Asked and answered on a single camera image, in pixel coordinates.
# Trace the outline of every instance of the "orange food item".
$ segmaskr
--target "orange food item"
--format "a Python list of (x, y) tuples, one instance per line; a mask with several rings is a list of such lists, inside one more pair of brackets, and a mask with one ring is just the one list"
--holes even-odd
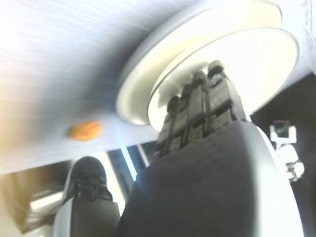
[(99, 121), (78, 123), (69, 130), (69, 137), (76, 141), (87, 141), (100, 135), (102, 125)]

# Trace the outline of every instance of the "white plate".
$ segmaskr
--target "white plate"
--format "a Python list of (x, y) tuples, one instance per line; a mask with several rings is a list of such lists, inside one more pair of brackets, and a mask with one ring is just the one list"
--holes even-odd
[(137, 49), (120, 79), (124, 82), (118, 93), (116, 108), (123, 120), (134, 124), (149, 123), (147, 106), (154, 85), (163, 70), (184, 50), (190, 47), (196, 49), (196, 45), (201, 46), (232, 32), (256, 27), (281, 27), (280, 9), (267, 1), (243, 1), (209, 8), (208, 5), (199, 5), (192, 15), (188, 10), (185, 14), (180, 13), (171, 20), (171, 24), (166, 22)]
[(289, 33), (275, 28), (256, 28), (222, 37), (180, 62), (154, 90), (148, 117), (160, 131), (168, 101), (180, 95), (197, 70), (220, 60), (234, 83), (247, 114), (266, 103), (289, 77), (298, 58), (298, 44)]

